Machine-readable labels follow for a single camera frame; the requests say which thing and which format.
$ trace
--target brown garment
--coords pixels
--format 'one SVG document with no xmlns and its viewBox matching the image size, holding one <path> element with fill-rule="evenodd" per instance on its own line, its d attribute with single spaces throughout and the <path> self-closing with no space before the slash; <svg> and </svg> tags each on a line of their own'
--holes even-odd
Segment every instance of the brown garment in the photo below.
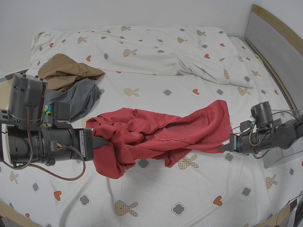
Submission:
<svg viewBox="0 0 303 227">
<path fill-rule="evenodd" d="M 64 54 L 55 54 L 41 66 L 38 76 L 48 81 L 48 89 L 64 92 L 84 78 L 97 80 L 105 74 L 102 70 L 77 63 Z"/>
</svg>

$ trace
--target red garment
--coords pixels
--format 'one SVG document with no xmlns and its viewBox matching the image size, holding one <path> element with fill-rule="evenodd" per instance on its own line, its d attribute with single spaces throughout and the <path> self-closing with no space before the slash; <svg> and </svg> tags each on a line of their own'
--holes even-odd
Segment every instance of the red garment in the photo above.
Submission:
<svg viewBox="0 0 303 227">
<path fill-rule="evenodd" d="M 225 101 L 216 100 L 186 117 L 121 108 L 91 118 L 93 136 L 108 140 L 94 149 L 99 174 L 118 179 L 136 159 L 164 159 L 172 167 L 191 150 L 218 153 L 231 130 Z"/>
</svg>

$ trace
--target barcode label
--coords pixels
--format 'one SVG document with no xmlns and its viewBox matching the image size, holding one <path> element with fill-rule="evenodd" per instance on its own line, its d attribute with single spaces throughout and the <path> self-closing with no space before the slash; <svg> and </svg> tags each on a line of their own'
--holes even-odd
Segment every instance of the barcode label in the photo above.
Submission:
<svg viewBox="0 0 303 227">
<path fill-rule="evenodd" d="M 79 136 L 80 136 L 80 149 L 81 149 L 81 154 L 82 154 L 83 157 L 85 157 L 84 131 L 79 131 Z"/>
</svg>

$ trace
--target gray headboard panel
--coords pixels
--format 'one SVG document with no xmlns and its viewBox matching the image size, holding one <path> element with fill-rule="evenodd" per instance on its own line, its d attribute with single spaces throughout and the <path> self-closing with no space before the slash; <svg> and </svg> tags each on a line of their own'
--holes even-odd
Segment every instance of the gray headboard panel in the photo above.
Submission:
<svg viewBox="0 0 303 227">
<path fill-rule="evenodd" d="M 253 5 L 245 39 L 265 61 L 290 107 L 303 110 L 303 40 L 257 5 Z"/>
</svg>

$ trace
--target wooden bed edge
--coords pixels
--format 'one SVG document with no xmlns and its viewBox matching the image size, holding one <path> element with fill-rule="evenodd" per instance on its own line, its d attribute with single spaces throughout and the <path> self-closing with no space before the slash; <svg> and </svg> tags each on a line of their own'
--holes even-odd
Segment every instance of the wooden bed edge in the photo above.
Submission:
<svg viewBox="0 0 303 227">
<path fill-rule="evenodd" d="M 298 36 L 291 28 L 289 28 L 285 23 L 283 23 L 273 14 L 258 5 L 254 4 L 252 6 L 252 12 L 261 17 L 282 36 L 284 36 L 284 38 L 287 39 L 289 43 L 291 43 L 292 46 L 303 56 L 303 39 Z"/>
<path fill-rule="evenodd" d="M 288 93 L 286 87 L 283 85 L 281 79 L 276 74 L 275 70 L 271 67 L 271 65 L 268 63 L 268 61 L 264 58 L 264 56 L 257 50 L 257 48 L 245 37 L 245 40 L 248 42 L 248 44 L 252 47 L 252 49 L 255 51 L 255 53 L 261 58 L 261 60 L 264 63 L 264 66 L 266 67 L 267 71 L 271 74 L 274 81 L 278 85 L 280 91 L 282 92 L 284 98 L 286 99 L 289 107 L 291 110 L 297 110 L 296 105 L 294 104 L 294 101 L 292 100 L 290 94 Z"/>
</svg>

